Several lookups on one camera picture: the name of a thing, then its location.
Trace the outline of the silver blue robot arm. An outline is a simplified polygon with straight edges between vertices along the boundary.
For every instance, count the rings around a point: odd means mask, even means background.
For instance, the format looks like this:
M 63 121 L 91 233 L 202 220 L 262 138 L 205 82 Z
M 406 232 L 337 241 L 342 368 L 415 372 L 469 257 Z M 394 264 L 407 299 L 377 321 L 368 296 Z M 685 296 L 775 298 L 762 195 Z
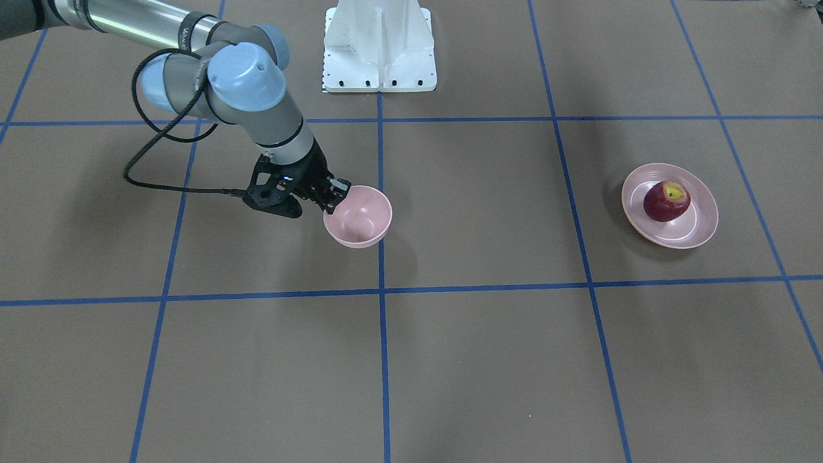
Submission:
M 334 214 L 352 185 L 332 175 L 287 88 L 291 50 L 270 24 L 241 27 L 161 1 L 3 1 L 2 39 L 58 26 L 95 30 L 153 49 L 132 76 L 136 111 L 153 138 L 127 162 L 129 184 L 191 194 L 193 188 L 137 181 L 132 168 L 188 116 L 244 129 L 261 150 L 249 186 L 209 188 L 288 219 L 310 201 Z

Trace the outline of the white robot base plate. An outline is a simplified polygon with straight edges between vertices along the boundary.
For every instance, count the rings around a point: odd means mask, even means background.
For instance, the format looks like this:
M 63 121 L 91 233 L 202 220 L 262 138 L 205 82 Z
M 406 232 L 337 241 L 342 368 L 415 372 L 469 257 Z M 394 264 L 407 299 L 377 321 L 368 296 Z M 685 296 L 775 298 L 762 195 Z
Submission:
M 324 20 L 323 91 L 436 89 L 432 14 L 419 2 L 340 1 Z

